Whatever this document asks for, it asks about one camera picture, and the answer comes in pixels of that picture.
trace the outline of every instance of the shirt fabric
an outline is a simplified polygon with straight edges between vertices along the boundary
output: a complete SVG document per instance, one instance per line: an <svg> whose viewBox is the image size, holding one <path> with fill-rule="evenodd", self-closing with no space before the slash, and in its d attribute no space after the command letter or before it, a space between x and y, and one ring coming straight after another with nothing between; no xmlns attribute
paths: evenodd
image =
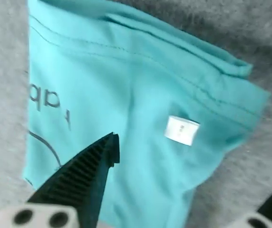
<svg viewBox="0 0 272 228"><path fill-rule="evenodd" d="M182 228L194 191L258 124L268 93L252 66L132 7L29 0L29 134L23 177L39 188L110 132L100 219L115 228ZM200 124L191 146L169 116Z"/></svg>

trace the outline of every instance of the stitching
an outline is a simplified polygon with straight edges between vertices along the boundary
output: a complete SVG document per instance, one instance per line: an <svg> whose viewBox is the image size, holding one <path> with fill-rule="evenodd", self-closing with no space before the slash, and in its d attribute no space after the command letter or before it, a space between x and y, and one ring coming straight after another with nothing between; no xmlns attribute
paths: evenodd
<svg viewBox="0 0 272 228"><path fill-rule="evenodd" d="M67 37L65 35L62 35L58 32L55 32L55 31L52 31L50 28L46 27L44 24L42 24L36 17L32 16L32 15L29 15L30 17L32 17L33 19L35 19L35 21L37 21L40 25L42 25L44 28L46 28L47 30L49 30L50 32L58 35L58 36L61 36L63 38L66 38L66 39L70 39L70 40L75 40L75 41L79 41L79 42L85 42L85 43L89 43L89 44L94 44L94 45L99 45L101 47L106 47L106 48L113 48L113 49L118 49L118 50L121 50L121 51L125 51L129 54L132 54L132 55L138 55L138 56L142 56L142 57L145 57L147 59L150 59L152 61L154 61L155 63L159 64L160 66L162 66L163 68L167 69L168 71L171 72L171 70L169 68L167 68L165 65L163 65L162 63L156 61L155 59L153 59L152 57L150 56L147 56L147 55L144 55L144 54L141 54L141 53L136 53L136 52L130 52L126 49L124 49L123 47L117 47L117 46L110 46L110 45L105 45L105 44L101 44L101 43L97 43L97 42L94 42L94 41L89 41L89 40L84 40L84 39L79 39L79 38L71 38L71 37ZM240 106L240 105L237 105L237 104L233 104L233 103L230 103L230 102L227 102L227 101L224 101L224 100L219 100L219 99L216 99L214 98L211 94L209 94L208 91L204 90L203 88L201 88L200 86L198 86L197 84L193 83L192 81L186 79L185 77L181 76L181 75L176 75L174 74L176 77L179 77L180 79L184 80L185 82L188 82L189 84L191 84L192 86L194 86L195 88L199 89L201 92L205 93L211 100L213 100L214 102L217 102L217 103L220 103L220 104L224 104L224 105L229 105L229 106L233 106L237 109L241 109L257 118L260 118L260 116L253 112L253 111L250 111L248 109L246 109L245 107L243 106Z"/></svg>
<svg viewBox="0 0 272 228"><path fill-rule="evenodd" d="M50 44L52 44L52 45L54 45L54 46L56 46L56 47L64 48L64 47L62 47L62 46L60 46L60 45L58 45L58 44L55 44L55 43L53 43L53 42L47 40L47 39L46 39L45 37L43 37L43 36L42 36L42 35L41 35L34 27L30 26L30 28L33 29L36 33L38 33L38 35L39 35L40 37L42 37L42 39L44 39L46 42L48 42L48 43L50 43ZM64 48L64 49L66 49L67 51L69 51L69 52L71 52L71 53L78 53L78 54L82 53L82 54L87 54L87 55L95 56L95 57L107 57L107 58L113 58L113 59L122 61L122 62L124 62L124 63L127 62L125 59L121 59L121 58L117 58L117 57L104 56L104 55L101 55L101 54L91 53L91 52L86 52L86 51L82 51L82 52L80 52L80 51L73 51L73 50L67 49L67 48ZM234 120L234 119L231 119L231 118L229 118L229 117L226 116L226 115L222 115L222 114L220 114L220 113L217 113L217 112L214 111L213 109L211 109L211 108L209 108L208 106L206 106L203 102L199 101L198 99L195 99L193 96L191 96L190 94L188 94L187 91L186 91L186 94L187 94L191 99L195 100L196 102L198 102L199 104L201 104L204 108L206 108L207 110L209 110L211 113L213 113L213 114L215 114L215 115L217 115L217 116L219 116L219 117L221 117L221 118L227 119L228 121L231 121L231 122L233 122L233 123L235 123L235 124L237 124L237 125L240 125L241 127L243 127L244 129L246 129L246 130L248 130L248 131L251 131L251 130L252 130L251 127L249 127L249 126L247 126L247 125L245 125L245 124L243 124L243 123L241 123L241 122L238 122L238 121L236 121L236 120Z"/></svg>

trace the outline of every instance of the white label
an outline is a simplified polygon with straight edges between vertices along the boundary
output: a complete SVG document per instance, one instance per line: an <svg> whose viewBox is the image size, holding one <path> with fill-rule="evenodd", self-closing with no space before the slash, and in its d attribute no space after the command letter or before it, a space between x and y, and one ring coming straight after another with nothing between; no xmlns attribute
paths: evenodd
<svg viewBox="0 0 272 228"><path fill-rule="evenodd" d="M191 146L199 124L177 116L169 116L165 136L179 143Z"/></svg>

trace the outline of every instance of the screw hole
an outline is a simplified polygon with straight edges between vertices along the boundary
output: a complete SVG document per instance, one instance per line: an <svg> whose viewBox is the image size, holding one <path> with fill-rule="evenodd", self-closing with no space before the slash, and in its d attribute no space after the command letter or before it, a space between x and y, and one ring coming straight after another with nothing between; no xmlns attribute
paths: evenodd
<svg viewBox="0 0 272 228"><path fill-rule="evenodd" d="M258 220L257 218L250 218L250 219L248 219L248 223L253 228L267 228L266 224L263 223L262 221Z"/></svg>
<svg viewBox="0 0 272 228"><path fill-rule="evenodd" d="M22 210L18 214L16 214L13 222L17 225L24 225L31 220L32 214L33 214L32 210L29 209Z"/></svg>
<svg viewBox="0 0 272 228"><path fill-rule="evenodd" d="M65 212L57 212L49 220L49 224L53 228L63 227L67 224L67 222L68 222L68 215Z"/></svg>

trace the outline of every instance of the gray fleece blanket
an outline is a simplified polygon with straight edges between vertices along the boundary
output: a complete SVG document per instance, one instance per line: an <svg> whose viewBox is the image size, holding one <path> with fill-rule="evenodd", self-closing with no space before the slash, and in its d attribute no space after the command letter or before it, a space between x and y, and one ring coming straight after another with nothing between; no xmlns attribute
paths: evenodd
<svg viewBox="0 0 272 228"><path fill-rule="evenodd" d="M272 93L272 0L120 0L254 64L250 80ZM0 0L0 208L32 192L19 179L27 107L25 2ZM199 187L189 228L218 228L272 193L272 97L250 141Z"/></svg>

